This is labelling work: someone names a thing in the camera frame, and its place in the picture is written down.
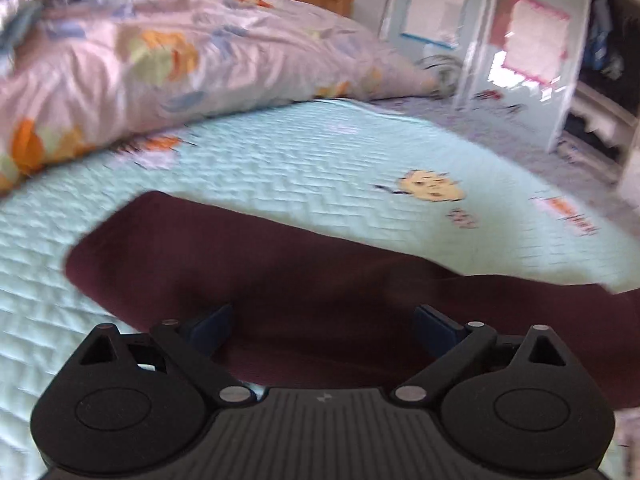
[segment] pillow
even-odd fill
[[[363,26],[292,0],[48,9],[0,87],[0,190],[136,133],[314,98],[435,87]]]

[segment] maroon blanket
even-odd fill
[[[548,324],[616,408],[640,405],[640,296],[597,285],[456,275],[416,256],[148,192],[69,254],[66,275],[146,330],[227,302],[237,325],[216,360],[239,379],[390,388],[428,359],[412,313],[430,304],[501,333]]]

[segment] whiteboard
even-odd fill
[[[456,48],[465,3],[466,0],[410,0],[402,34]]]

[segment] bed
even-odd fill
[[[352,6],[300,1],[345,16]],[[633,240],[580,203],[572,206],[584,224],[557,218],[544,202],[557,189],[427,121],[314,101],[155,138],[168,148],[103,150],[0,199],[0,480],[42,473],[31,409],[84,335],[105,321],[130,330],[74,290],[62,267],[82,234],[144,190],[417,254],[465,274],[640,287]],[[446,182],[448,199],[422,200],[416,176]]]

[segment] pink poster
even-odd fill
[[[570,16],[537,0],[514,0],[504,35],[503,67],[553,85],[565,58]]]

